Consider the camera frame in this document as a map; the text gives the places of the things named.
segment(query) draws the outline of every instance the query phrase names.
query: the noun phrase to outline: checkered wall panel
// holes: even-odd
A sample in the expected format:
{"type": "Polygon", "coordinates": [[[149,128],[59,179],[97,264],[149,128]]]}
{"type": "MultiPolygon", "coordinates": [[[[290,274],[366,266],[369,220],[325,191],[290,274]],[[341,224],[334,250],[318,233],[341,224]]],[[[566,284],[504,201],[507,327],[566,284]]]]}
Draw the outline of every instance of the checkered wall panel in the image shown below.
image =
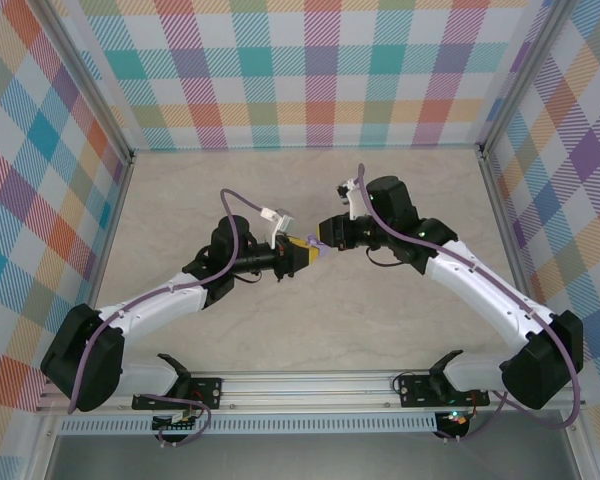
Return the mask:
{"type": "Polygon", "coordinates": [[[156,150],[474,143],[539,4],[54,3],[128,137],[156,150]]]}
{"type": "Polygon", "coordinates": [[[491,158],[535,296],[583,319],[600,380],[600,1],[579,2],[491,158]]]}
{"type": "Polygon", "coordinates": [[[483,143],[487,134],[489,133],[489,130],[491,130],[493,121],[498,116],[500,108],[502,107],[502,102],[507,97],[507,95],[509,95],[511,88],[515,84],[520,73],[520,67],[522,67],[525,60],[527,59],[531,51],[531,46],[534,44],[536,38],[538,37],[538,34],[542,30],[542,27],[544,26],[544,23],[547,20],[547,17],[549,16],[549,11],[551,10],[551,6],[553,5],[553,3],[554,0],[543,0],[542,6],[538,10],[536,18],[533,20],[533,24],[531,25],[531,28],[527,32],[527,36],[525,37],[524,42],[522,43],[522,47],[520,47],[520,50],[516,55],[516,59],[513,61],[511,67],[509,68],[509,71],[507,72],[505,81],[500,87],[500,90],[498,91],[498,96],[493,102],[491,110],[489,110],[489,115],[487,115],[487,120],[482,126],[482,130],[480,130],[480,135],[478,136],[477,143],[483,143]]]}
{"type": "Polygon", "coordinates": [[[122,172],[25,0],[1,0],[0,479],[24,464],[40,360],[89,294],[122,172]]]}

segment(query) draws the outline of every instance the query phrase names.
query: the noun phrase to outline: perforated metal strip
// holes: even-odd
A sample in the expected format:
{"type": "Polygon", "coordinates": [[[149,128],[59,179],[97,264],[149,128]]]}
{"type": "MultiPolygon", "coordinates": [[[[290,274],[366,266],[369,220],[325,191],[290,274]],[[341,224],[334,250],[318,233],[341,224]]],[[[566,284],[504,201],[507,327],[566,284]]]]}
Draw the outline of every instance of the perforated metal strip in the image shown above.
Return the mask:
{"type": "MultiPolygon", "coordinates": [[[[206,434],[433,432],[433,413],[215,415],[206,434]]],[[[193,433],[196,430],[171,430],[193,433]]],[[[146,435],[151,416],[66,417],[60,435],[146,435]]]]}

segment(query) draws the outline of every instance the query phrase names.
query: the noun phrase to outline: robotic arm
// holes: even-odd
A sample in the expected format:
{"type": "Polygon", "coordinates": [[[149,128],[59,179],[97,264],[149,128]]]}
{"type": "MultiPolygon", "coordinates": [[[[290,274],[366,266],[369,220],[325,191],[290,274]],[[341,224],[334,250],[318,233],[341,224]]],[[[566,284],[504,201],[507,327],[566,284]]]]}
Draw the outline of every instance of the robotic arm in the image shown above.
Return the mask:
{"type": "Polygon", "coordinates": [[[231,269],[213,281],[197,285],[200,280],[221,272],[230,262],[234,242],[229,217],[220,220],[211,234],[211,243],[158,288],[99,310],[85,304],[72,308],[42,360],[42,372],[68,397],[78,385],[75,406],[83,412],[102,405],[116,389],[118,393],[124,389],[129,394],[168,393],[187,398],[190,392],[174,393],[182,385],[186,390],[187,384],[187,372],[177,361],[159,355],[173,369],[145,369],[140,372],[142,378],[138,378],[137,374],[130,374],[128,365],[123,368],[124,349],[172,320],[210,307],[233,289],[236,279],[253,283],[239,274],[258,275],[273,270],[278,280],[282,280],[285,275],[293,277],[320,256],[318,246],[285,233],[292,221],[288,214],[263,208],[261,216],[271,222],[272,228],[269,241],[258,243],[249,231],[249,222],[233,215],[238,232],[237,257],[231,269]],[[110,323],[102,329],[107,321],[110,323]],[[90,343],[86,363],[81,368],[81,359],[90,343]]]}
{"type": "Polygon", "coordinates": [[[496,329],[509,349],[497,355],[455,350],[439,360],[430,369],[428,381],[416,388],[433,392],[443,404],[459,392],[496,390],[508,391],[527,407],[542,408],[571,380],[571,374],[540,321],[557,334],[576,372],[582,369],[583,327],[578,317],[569,311],[556,315],[527,298],[486,267],[442,222],[420,218],[405,184],[394,176],[366,186],[367,200],[381,226],[370,215],[357,180],[338,187],[349,213],[322,222],[320,240],[341,251],[361,245],[371,250],[388,247],[400,262],[460,296],[496,329]]]}

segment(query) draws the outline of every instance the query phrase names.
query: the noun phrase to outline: gray floor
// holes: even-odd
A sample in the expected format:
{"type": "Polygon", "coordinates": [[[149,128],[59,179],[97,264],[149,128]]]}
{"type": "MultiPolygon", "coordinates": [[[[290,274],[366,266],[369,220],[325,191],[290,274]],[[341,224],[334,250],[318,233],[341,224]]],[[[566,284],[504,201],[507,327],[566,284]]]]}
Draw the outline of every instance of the gray floor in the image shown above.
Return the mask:
{"type": "Polygon", "coordinates": [[[579,478],[564,435],[503,413],[460,445],[433,434],[207,435],[171,450],[145,436],[61,437],[47,480],[579,478]]]}
{"type": "MultiPolygon", "coordinates": [[[[367,166],[367,181],[399,176],[421,216],[446,222],[496,272],[510,273],[471,149],[278,150],[140,154],[98,301],[118,303],[171,278],[209,243],[224,215],[222,187],[284,208],[294,234],[344,213],[335,187],[367,166]]],[[[260,239],[264,221],[238,202],[260,239]]],[[[376,253],[381,261],[390,255],[376,253]]],[[[495,331],[411,267],[373,266],[362,249],[332,251],[294,279],[236,286],[222,302],[180,318],[130,348],[165,352],[192,370],[429,367],[450,350],[491,352],[495,331]]]]}

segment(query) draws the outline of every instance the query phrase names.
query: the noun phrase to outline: black mounting bracket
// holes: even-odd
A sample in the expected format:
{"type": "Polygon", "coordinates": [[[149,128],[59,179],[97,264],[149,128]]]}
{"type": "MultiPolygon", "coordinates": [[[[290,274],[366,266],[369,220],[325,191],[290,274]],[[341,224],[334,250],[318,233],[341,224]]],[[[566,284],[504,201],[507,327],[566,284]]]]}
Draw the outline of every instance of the black mounting bracket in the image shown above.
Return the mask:
{"type": "Polygon", "coordinates": [[[431,387],[431,376],[403,374],[395,382],[400,393],[400,406],[413,407],[486,407],[489,405],[489,392],[471,390],[453,392],[443,401],[431,387]]]}
{"type": "MultiPolygon", "coordinates": [[[[165,397],[195,400],[205,404],[211,410],[220,408],[221,378],[193,378],[191,373],[171,355],[160,353],[158,357],[172,366],[178,374],[176,383],[164,395],[165,397]]],[[[188,407],[182,403],[163,402],[144,395],[134,395],[131,408],[132,410],[186,410],[188,407]]],[[[195,410],[200,409],[191,407],[191,411],[195,410]]]]}

